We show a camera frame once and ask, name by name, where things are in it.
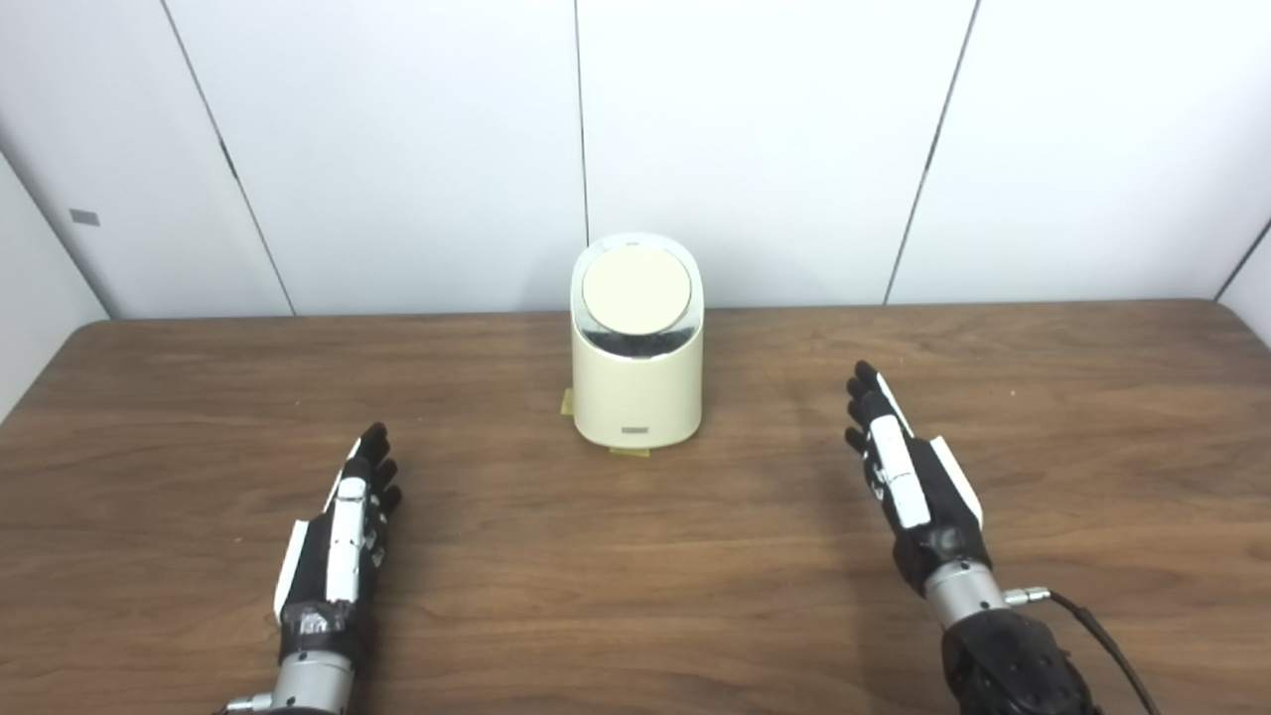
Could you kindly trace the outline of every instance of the black cable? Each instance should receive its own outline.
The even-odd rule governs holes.
[[[1050,599],[1066,608],[1080,625],[1085,626],[1087,631],[1091,631],[1091,635],[1094,636],[1094,640],[1099,641],[1103,650],[1108,652],[1112,660],[1116,660],[1116,664],[1121,667],[1121,672],[1125,673],[1126,678],[1129,678],[1130,685],[1134,686],[1134,692],[1143,702],[1143,707],[1146,709],[1150,715],[1160,715],[1160,710],[1157,709],[1157,704],[1152,701],[1152,695],[1148,693],[1148,686],[1143,685],[1143,679],[1139,678],[1139,673],[1134,672],[1134,667],[1130,665],[1130,662],[1126,659],[1125,654],[1121,653],[1121,649],[1117,646],[1116,641],[1112,640],[1112,636],[1110,636],[1108,632],[1103,630],[1103,626],[1099,625],[1098,620],[1094,618],[1094,613],[1091,613],[1089,608],[1078,606],[1055,592],[1050,592]]]

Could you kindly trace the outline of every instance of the cream-colored appliance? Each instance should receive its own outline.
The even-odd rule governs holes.
[[[573,422],[625,450],[684,442],[702,424],[702,273],[679,243],[623,232],[573,265]]]

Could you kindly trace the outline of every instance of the wooden table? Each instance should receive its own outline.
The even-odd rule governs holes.
[[[296,518],[389,425],[407,500],[360,715],[952,714],[939,629],[841,442],[881,368],[977,488],[1004,587],[1101,616],[1169,714],[1271,707],[1271,352],[1201,301],[716,310],[649,458],[559,415],[566,316],[76,333],[0,427],[0,712],[268,690]],[[1110,714],[1139,712],[1066,613]]]

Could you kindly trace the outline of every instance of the white wall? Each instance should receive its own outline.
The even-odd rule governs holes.
[[[1223,305],[1271,344],[1271,245],[1263,239],[1223,292]]]
[[[1268,127],[1271,4],[984,0],[891,301],[1213,297]]]
[[[0,420],[66,337],[102,317],[102,304],[0,156]]]
[[[160,3],[0,3],[0,149],[119,315],[290,312]]]
[[[592,237],[709,305],[881,302],[972,3],[580,0]]]
[[[572,0],[169,0],[296,310],[563,307]]]

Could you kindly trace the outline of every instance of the beige round lid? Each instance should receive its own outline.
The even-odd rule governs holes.
[[[652,334],[675,324],[693,292],[679,258],[652,245],[605,250],[582,277],[582,300],[601,325],[623,334]]]

